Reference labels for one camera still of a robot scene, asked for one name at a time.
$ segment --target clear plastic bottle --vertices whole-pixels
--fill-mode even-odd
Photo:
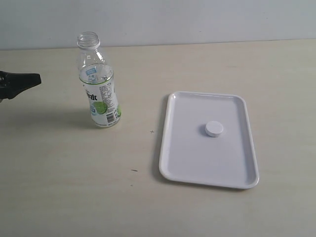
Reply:
[[[113,68],[100,50],[96,33],[81,33],[77,45],[80,48],[79,78],[89,99],[91,117],[100,127],[113,126],[121,116],[114,88]]]

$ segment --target white tray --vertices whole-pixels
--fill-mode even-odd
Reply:
[[[205,132],[220,122],[218,137]],[[236,189],[259,181],[245,101],[236,95],[178,91],[168,99],[159,169],[169,180]]]

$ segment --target white bottle cap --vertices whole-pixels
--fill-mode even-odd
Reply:
[[[205,132],[211,137],[218,137],[224,131],[224,127],[220,122],[210,121],[205,126]]]

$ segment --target wooden table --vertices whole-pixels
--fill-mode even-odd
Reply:
[[[106,51],[122,107],[108,129],[90,118],[77,49],[0,51],[0,70],[42,78],[0,103],[0,236],[315,235],[316,40]],[[161,177],[166,98],[177,90],[246,100],[258,186],[231,191]]]

